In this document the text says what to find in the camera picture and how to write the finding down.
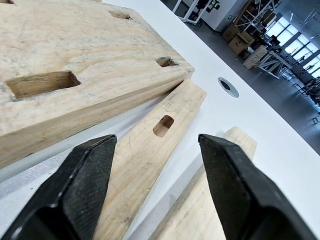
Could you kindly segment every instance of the white tabletop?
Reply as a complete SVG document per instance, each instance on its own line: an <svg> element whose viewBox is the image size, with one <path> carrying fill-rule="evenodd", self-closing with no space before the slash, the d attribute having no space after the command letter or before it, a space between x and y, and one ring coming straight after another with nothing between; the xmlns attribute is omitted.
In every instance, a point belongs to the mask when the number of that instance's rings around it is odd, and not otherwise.
<svg viewBox="0 0 320 240"><path fill-rule="evenodd" d="M207 92L198 115L169 159L125 238L134 239L132 233L141 237L142 228L138 232L135 230L146 224L143 221L156 204L164 199L168 191L181 191L188 183L187 179L190 179L200 166L198 134L222 136L234 126L240 127L257 141L254 164L278 185L310 229L320 238L319 155L160 0L104 0L104 2L136 10L195 68L191 79ZM219 77L231 82L239 91L240 97L233 98L223 91L218 83ZM159 98L152 100L72 136L30 156L28 160L37 163L95 135L117 134L119 138L159 100ZM68 150L58 154L58 158L61 159L59 161L61 162L63 156L67 154ZM57 157L53 157L41 164L51 166L56 160ZM15 166L24 165L25 162L23 159ZM0 235L35 189L59 165L43 170L41 164L0 184ZM7 168L7 172L13 169L14 167ZM28 184L25 183L26 180L23 181L25 176L32 178L27 181Z"/></svg>

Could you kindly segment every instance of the wood grain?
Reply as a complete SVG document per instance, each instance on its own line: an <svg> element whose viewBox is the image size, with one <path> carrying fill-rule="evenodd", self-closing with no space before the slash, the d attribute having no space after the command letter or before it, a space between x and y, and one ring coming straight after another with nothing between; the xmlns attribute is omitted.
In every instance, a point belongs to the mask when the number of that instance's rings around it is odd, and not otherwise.
<svg viewBox="0 0 320 240"><path fill-rule="evenodd" d="M94 239L122 239L205 97L184 81L120 138ZM168 120L167 131L156 135L154 127Z"/></svg>
<svg viewBox="0 0 320 240"><path fill-rule="evenodd" d="M239 145L252 160L257 142L239 127L223 136ZM150 237L150 240L225 240L202 166Z"/></svg>
<svg viewBox="0 0 320 240"><path fill-rule="evenodd" d="M131 9L13 2L0 4L0 168L166 93L194 71Z"/></svg>

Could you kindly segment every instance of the pine wood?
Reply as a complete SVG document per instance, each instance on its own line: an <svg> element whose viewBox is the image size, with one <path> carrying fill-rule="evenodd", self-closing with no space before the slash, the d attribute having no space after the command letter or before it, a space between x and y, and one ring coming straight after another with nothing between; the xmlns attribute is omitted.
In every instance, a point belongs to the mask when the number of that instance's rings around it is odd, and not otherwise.
<svg viewBox="0 0 320 240"><path fill-rule="evenodd" d="M194 69L135 11L1 0L0 168L172 90Z"/></svg>
<svg viewBox="0 0 320 240"><path fill-rule="evenodd" d="M118 140L95 240L122 239L205 97L184 81Z"/></svg>
<svg viewBox="0 0 320 240"><path fill-rule="evenodd" d="M253 159L257 142L239 127L229 129L224 138L238 144ZM150 240L173 239L226 239L210 194L204 166L198 170L150 237Z"/></svg>

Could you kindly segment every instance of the metal frame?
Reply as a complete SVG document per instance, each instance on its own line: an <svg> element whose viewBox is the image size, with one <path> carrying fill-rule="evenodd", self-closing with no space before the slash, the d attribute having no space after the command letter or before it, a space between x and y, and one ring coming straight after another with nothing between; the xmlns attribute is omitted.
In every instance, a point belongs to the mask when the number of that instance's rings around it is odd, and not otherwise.
<svg viewBox="0 0 320 240"><path fill-rule="evenodd" d="M292 69L293 67L287 63L284 59L282 59L279 55L270 51L262 60L259 65L259 68L267 72L268 74L274 76L279 79L279 76L283 74L286 70Z"/></svg>
<svg viewBox="0 0 320 240"><path fill-rule="evenodd" d="M297 92L302 93L302 95L305 96L305 97L312 103L312 106L314 107L314 109L316 109L317 111L320 110L320 105L319 105L319 103L317 103L315 100L313 100L312 97L310 97L310 95L309 95L307 92L305 92L305 91L303 90L303 88L302 88L298 83L295 83L295 84L293 84L292 86L295 87L295 88L298 90Z"/></svg>
<svg viewBox="0 0 320 240"><path fill-rule="evenodd" d="M247 9L245 10L245 12L249 13L252 17L253 17L253 20L249 21L249 22L245 22L245 23L242 23L242 24L239 24L239 25L235 25L236 27L240 27L240 26L246 26L246 28L243 30L243 31L246 31L249 26L251 24L253 24L255 22L255 20L266 10L269 10L269 9L275 9L275 2L274 0L269 0L269 2L262 8L261 8L261 1L259 2L259 8L258 8L258 14L256 16L254 16L251 12L249 12Z"/></svg>
<svg viewBox="0 0 320 240"><path fill-rule="evenodd" d="M172 10L173 13L176 13L180 3L182 2L182 0L178 0ZM193 21L193 20L190 20L188 19L191 15L191 13L193 12L193 10L196 8L196 5L198 4L199 0L194 0L193 3L191 4L189 10L186 12L186 14L184 15L184 17L180 17L180 16L177 16L182 22L184 23L191 23L193 25L196 25L198 23L198 21L200 20L202 14L205 12L206 8L209 6L209 4L212 2L211 0L208 0L207 4L205 5L204 9L202 9L199 13L199 16L198 18Z"/></svg>

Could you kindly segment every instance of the window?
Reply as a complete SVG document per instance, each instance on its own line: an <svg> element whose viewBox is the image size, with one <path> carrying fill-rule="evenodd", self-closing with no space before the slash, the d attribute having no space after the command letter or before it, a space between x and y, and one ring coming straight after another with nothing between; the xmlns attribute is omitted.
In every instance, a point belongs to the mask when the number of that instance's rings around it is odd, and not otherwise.
<svg viewBox="0 0 320 240"><path fill-rule="evenodd" d="M284 30L277 38L280 41L280 46L283 46L290 38L293 37L293 34L289 30Z"/></svg>
<svg viewBox="0 0 320 240"><path fill-rule="evenodd" d="M286 29L293 35L295 35L298 32L298 30L292 25L289 25Z"/></svg>
<svg viewBox="0 0 320 240"><path fill-rule="evenodd" d="M279 33L281 33L285 29L284 26L282 26L279 22L277 22L275 25L273 25L267 32L269 37L272 35L278 36Z"/></svg>
<svg viewBox="0 0 320 240"><path fill-rule="evenodd" d="M281 17L281 18L279 19L279 23L280 23L282 26L284 26L284 27L286 27L286 26L289 25L289 22L288 22L287 20L285 20L283 17Z"/></svg>
<svg viewBox="0 0 320 240"><path fill-rule="evenodd" d="M306 69L307 67L312 65L314 65L314 67L311 69L308 69L308 73L310 74L316 71L318 68L320 68L320 55L316 56L314 59L308 62L305 66L303 66L303 68Z"/></svg>
<svg viewBox="0 0 320 240"><path fill-rule="evenodd" d="M312 52L310 52L310 50L307 47L304 47L299 52L297 52L293 56L293 58L298 61L300 58L304 57L304 59L306 60L311 54Z"/></svg>
<svg viewBox="0 0 320 240"><path fill-rule="evenodd" d="M312 51L313 53L315 53L316 51L318 51L318 48L317 48L312 42L309 42L306 47L307 47L310 51Z"/></svg>
<svg viewBox="0 0 320 240"><path fill-rule="evenodd" d="M272 27L267 28L267 34L269 37L275 35L276 37L289 25L289 22L285 20L283 17L279 19Z"/></svg>
<svg viewBox="0 0 320 240"><path fill-rule="evenodd" d="M293 41L293 43L291 43L288 47L285 48L285 51L293 55L294 53L299 51L303 46L303 43L296 39L295 41Z"/></svg>
<svg viewBox="0 0 320 240"><path fill-rule="evenodd" d="M268 31L269 29L271 29L275 24L276 24L276 20L273 20L272 22L269 22L266 26L266 30Z"/></svg>
<svg viewBox="0 0 320 240"><path fill-rule="evenodd" d="M314 73L311 74L312 77L317 78L320 76L320 69L318 69L317 71L315 71Z"/></svg>
<svg viewBox="0 0 320 240"><path fill-rule="evenodd" d="M300 36L298 36L298 40L303 44L303 45L306 45L308 42L309 42L309 40L308 40L308 38L306 38L304 35L300 35Z"/></svg>
<svg viewBox="0 0 320 240"><path fill-rule="evenodd" d="M279 19L279 21L274 24L268 31L266 32L270 37L275 35L277 39L280 41L280 46L283 46L289 39L293 37L298 32L298 30L289 24L287 20L283 17Z"/></svg>

